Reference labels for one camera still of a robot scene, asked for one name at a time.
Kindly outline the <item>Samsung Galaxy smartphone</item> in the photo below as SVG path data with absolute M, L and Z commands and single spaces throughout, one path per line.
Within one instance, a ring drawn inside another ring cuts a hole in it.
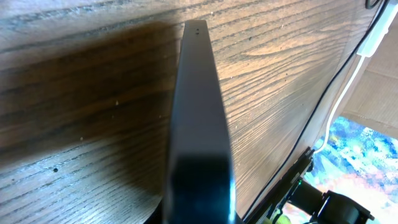
M 170 116 L 164 223 L 234 223 L 236 184 L 208 26 L 185 23 Z

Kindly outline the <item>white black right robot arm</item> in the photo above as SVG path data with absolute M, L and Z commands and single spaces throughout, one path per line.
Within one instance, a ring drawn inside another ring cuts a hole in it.
M 287 194 L 285 202 L 311 216 L 318 224 L 367 224 L 375 220 L 371 212 L 351 198 L 331 190 L 321 192 L 299 179 Z

